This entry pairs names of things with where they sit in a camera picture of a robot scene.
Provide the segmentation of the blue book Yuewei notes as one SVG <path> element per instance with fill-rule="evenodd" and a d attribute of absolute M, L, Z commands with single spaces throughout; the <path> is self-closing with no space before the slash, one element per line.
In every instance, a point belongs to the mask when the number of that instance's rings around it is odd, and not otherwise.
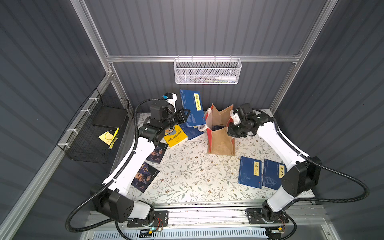
<path fill-rule="evenodd" d="M 190 111 L 186 121 L 187 127 L 205 125 L 205 113 L 199 91 L 180 90 L 183 108 Z"/>

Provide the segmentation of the burlap canvas bag red panel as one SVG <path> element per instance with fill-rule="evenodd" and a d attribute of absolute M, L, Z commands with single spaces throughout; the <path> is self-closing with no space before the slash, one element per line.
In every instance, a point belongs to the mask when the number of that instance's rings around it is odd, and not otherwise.
<path fill-rule="evenodd" d="M 205 125 L 199 126 L 199 131 L 207 134 L 208 149 L 207 153 L 220 156 L 235 156 L 235 139 L 227 134 L 234 105 L 230 105 L 224 110 L 219 111 L 213 104 L 205 112 Z M 221 130 L 212 131 L 211 127 L 225 126 Z"/>

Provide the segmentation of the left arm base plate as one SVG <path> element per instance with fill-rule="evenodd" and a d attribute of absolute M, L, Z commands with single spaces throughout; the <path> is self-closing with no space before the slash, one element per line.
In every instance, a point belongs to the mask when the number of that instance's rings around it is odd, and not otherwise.
<path fill-rule="evenodd" d="M 167 227 L 169 220 L 169 211 L 150 211 L 145 219 L 128 219 L 128 228 L 140 227 Z"/>

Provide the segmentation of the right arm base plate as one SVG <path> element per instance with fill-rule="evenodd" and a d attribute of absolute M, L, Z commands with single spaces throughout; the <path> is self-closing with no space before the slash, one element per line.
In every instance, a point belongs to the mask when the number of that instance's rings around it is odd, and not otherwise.
<path fill-rule="evenodd" d="M 249 224 L 287 224 L 290 222 L 283 213 L 269 212 L 264 208 L 247 208 L 245 215 Z"/>

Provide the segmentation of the blue book Shijing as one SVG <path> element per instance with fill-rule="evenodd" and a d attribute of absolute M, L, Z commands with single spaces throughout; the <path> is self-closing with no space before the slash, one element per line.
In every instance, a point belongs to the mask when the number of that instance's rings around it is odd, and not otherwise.
<path fill-rule="evenodd" d="M 211 127 L 211 130 L 212 131 L 217 131 L 217 130 L 221 130 L 223 129 L 225 126 L 221 126 L 221 125 L 216 125 L 216 126 L 212 126 Z"/>

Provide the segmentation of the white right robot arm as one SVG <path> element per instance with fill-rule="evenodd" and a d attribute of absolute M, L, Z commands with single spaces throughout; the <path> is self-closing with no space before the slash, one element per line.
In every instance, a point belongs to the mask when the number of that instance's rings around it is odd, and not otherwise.
<path fill-rule="evenodd" d="M 245 138 L 248 133 L 258 135 L 267 142 L 282 159 L 287 172 L 281 186 L 263 203 L 261 216 L 266 223 L 273 223 L 293 205 L 293 200 L 302 192 L 315 187 L 320 178 L 322 162 L 297 149 L 280 130 L 275 118 L 261 110 L 254 110 L 249 103 L 230 111 L 228 135 Z"/>

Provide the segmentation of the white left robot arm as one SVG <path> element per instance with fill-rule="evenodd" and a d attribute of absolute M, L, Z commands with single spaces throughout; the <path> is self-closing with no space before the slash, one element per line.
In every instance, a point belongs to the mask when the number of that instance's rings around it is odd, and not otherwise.
<path fill-rule="evenodd" d="M 129 188 L 146 158 L 166 131 L 187 122 L 189 109 L 176 109 L 168 100 L 153 99 L 149 120 L 135 131 L 135 142 L 115 171 L 103 182 L 92 202 L 96 211 L 119 223 L 127 219 L 153 219 L 149 204 L 128 198 Z"/>

